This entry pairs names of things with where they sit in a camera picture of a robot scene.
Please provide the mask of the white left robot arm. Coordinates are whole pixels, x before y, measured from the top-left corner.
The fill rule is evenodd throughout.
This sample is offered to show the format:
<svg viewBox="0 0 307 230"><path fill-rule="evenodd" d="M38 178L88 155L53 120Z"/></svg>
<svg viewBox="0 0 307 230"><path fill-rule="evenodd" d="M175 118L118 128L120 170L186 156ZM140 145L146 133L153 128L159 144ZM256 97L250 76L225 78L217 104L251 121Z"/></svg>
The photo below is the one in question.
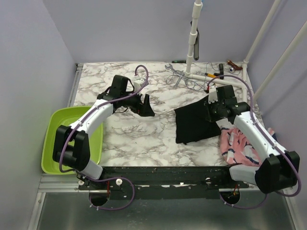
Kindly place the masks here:
<svg viewBox="0 0 307 230"><path fill-rule="evenodd" d="M90 136L121 107L128 108L141 117L155 115L150 106L149 95L141 94L141 90L148 85L148 79L136 77L132 90L128 91L130 81L127 77L115 75L111 86L97 96L94 105L82 117L69 126L61 125L56 130L53 161L89 177L90 184L95 189L102 189L106 185L106 177L102 174L102 166L90 159Z"/></svg>

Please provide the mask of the black garment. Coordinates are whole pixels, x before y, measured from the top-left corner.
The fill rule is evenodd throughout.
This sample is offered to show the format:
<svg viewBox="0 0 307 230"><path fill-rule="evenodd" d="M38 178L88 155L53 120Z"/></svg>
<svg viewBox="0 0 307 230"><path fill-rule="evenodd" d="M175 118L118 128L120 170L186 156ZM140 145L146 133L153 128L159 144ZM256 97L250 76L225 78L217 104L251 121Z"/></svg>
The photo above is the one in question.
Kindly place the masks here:
<svg viewBox="0 0 307 230"><path fill-rule="evenodd" d="M188 144L200 140L213 138L221 134L216 122L209 122L205 117L204 103L208 97L175 109L176 115L176 143Z"/></svg>

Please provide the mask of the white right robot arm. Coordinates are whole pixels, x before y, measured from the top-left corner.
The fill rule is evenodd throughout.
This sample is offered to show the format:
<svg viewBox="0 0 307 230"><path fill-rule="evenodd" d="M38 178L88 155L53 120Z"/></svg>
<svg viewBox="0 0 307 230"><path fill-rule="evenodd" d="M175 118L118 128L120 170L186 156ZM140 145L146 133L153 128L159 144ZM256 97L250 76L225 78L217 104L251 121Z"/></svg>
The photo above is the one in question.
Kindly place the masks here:
<svg viewBox="0 0 307 230"><path fill-rule="evenodd" d="M259 167L237 162L221 175L222 185L230 188L243 181L256 185L264 194L295 186L298 183L299 155L280 145L261 125L246 102L237 101L232 85L212 86L207 92L205 119L213 123L228 119L246 136L261 161Z"/></svg>

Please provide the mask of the pink patterned garment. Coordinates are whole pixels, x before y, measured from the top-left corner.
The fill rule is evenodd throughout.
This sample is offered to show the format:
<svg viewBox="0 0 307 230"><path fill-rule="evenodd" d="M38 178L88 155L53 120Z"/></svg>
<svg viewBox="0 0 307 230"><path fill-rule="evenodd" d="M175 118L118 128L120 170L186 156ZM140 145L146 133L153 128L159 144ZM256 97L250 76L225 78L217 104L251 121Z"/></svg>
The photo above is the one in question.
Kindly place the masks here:
<svg viewBox="0 0 307 230"><path fill-rule="evenodd" d="M221 126L220 130L220 152L227 164L261 166L259 154L238 128Z"/></svg>

